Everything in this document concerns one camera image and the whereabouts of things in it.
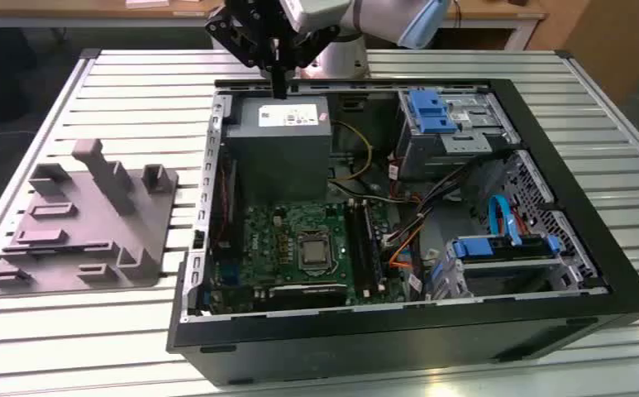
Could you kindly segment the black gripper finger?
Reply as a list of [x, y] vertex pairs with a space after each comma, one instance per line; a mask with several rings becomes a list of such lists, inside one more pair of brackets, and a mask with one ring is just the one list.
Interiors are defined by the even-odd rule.
[[209, 18], [205, 29], [247, 68], [259, 68], [271, 81], [273, 97], [281, 98], [281, 69], [275, 65], [271, 42], [251, 38], [227, 8], [221, 8]]
[[338, 37], [339, 26], [327, 26], [310, 33], [299, 34], [291, 27], [278, 37], [278, 98], [287, 98], [289, 74], [306, 68]]

